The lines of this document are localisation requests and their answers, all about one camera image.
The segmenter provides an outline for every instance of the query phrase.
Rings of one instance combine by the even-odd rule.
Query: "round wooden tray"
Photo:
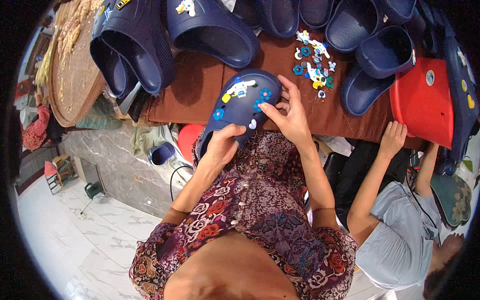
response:
[[[95,13],[82,23],[78,40],[62,67],[57,45],[50,63],[48,93],[50,106],[63,127],[75,126],[92,107],[105,86],[105,79],[90,56]]]

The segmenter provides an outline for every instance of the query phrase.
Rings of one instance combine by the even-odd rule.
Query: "green floral cushion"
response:
[[[463,179],[433,175],[430,186],[445,227],[453,230],[470,219],[472,191]]]

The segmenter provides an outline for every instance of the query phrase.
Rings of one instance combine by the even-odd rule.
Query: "person in red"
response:
[[[22,130],[22,142],[28,150],[35,150],[50,144],[50,139],[47,139],[50,108],[48,105],[42,104],[42,96],[39,93],[35,93],[35,104],[38,107],[38,119]]]

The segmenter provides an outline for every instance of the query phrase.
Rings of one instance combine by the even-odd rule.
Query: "purple paisley dress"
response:
[[[202,135],[193,145],[194,166]],[[341,231],[312,229],[305,192],[296,147],[280,132],[255,132],[179,226],[160,223],[138,242],[129,271],[133,285],[145,299],[163,299],[165,283],[186,259],[235,229],[269,254],[300,299],[343,299],[357,244]]]

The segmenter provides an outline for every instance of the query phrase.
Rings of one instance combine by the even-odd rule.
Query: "red stool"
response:
[[[390,88],[390,105],[410,137],[452,149],[454,113],[445,60],[417,58]]]
[[[187,161],[191,163],[193,163],[192,144],[197,140],[203,128],[203,125],[187,124],[179,132],[178,143],[181,154]]]

